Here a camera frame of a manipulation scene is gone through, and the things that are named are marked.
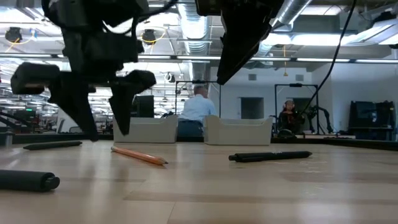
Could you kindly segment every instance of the metal frame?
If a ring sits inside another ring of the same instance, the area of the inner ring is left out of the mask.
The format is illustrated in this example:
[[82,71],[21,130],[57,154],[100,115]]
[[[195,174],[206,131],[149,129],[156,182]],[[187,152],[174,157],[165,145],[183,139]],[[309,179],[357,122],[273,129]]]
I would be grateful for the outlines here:
[[[192,83],[192,84],[206,84],[206,83],[217,83],[217,81],[201,81],[201,80],[196,80],[196,81],[175,81],[175,103],[174,103],[174,113],[177,114],[177,91],[178,91],[178,84],[179,83]],[[219,110],[219,117],[221,118],[221,85],[219,84],[220,89],[218,90],[218,108]]]
[[[291,84],[275,84],[275,123],[276,126],[278,127],[278,102],[277,102],[277,87],[278,86],[288,86],[288,87],[292,87],[292,88],[301,88],[303,86],[307,86],[307,87],[315,87],[315,91],[318,89],[318,85],[311,85],[311,84],[301,84],[301,83],[291,83]],[[316,104],[317,104],[317,108],[319,107],[319,97],[318,97],[318,93],[316,95]],[[319,109],[317,109],[317,134],[319,133]]]

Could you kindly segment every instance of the black marker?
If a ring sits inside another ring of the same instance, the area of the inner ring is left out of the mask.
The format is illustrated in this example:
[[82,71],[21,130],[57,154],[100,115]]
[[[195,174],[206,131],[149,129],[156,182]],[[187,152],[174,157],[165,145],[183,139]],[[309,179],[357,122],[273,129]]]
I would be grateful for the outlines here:
[[300,159],[311,156],[308,151],[299,152],[255,152],[255,153],[236,153],[228,157],[229,161],[236,162],[260,162],[278,159]]

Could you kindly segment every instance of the pencil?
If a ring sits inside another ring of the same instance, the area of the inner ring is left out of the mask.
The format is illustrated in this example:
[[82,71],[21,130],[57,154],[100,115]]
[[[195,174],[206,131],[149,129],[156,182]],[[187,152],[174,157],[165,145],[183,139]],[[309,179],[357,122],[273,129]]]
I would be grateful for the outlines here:
[[150,163],[153,163],[153,164],[156,164],[156,165],[168,164],[168,162],[165,159],[163,159],[163,158],[161,158],[159,156],[152,156],[152,155],[144,154],[144,153],[141,153],[141,152],[136,152],[136,151],[132,151],[132,150],[128,150],[128,149],[123,149],[123,148],[116,147],[116,146],[112,146],[111,150],[113,152],[117,152],[117,153],[123,154],[125,156],[134,157],[136,159],[140,159],[140,160],[143,160],[143,161],[146,161],[146,162],[150,162]]

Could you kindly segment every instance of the light blue shirt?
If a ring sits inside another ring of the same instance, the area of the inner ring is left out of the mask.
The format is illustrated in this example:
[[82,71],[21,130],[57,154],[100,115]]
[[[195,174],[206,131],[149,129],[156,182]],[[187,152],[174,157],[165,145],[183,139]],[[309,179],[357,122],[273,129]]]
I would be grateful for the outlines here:
[[204,98],[201,94],[188,99],[184,104],[184,110],[179,118],[190,121],[199,121],[203,124],[203,119],[208,115],[216,115],[214,103]]

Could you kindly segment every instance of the black cylinder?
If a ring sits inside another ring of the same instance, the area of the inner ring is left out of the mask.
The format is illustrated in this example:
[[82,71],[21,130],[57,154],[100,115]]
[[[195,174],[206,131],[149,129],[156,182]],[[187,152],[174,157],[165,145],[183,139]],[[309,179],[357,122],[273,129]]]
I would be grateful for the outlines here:
[[60,185],[60,179],[50,172],[0,170],[0,189],[48,192]]
[[42,149],[53,149],[58,147],[72,147],[81,145],[81,141],[71,141],[71,142],[53,142],[53,143],[42,143],[42,144],[30,144],[24,146],[24,149],[28,150],[42,150]]
[[311,156],[308,151],[298,152],[254,152],[254,153],[236,153],[228,157],[230,161],[236,162],[259,162],[278,159],[300,159]]

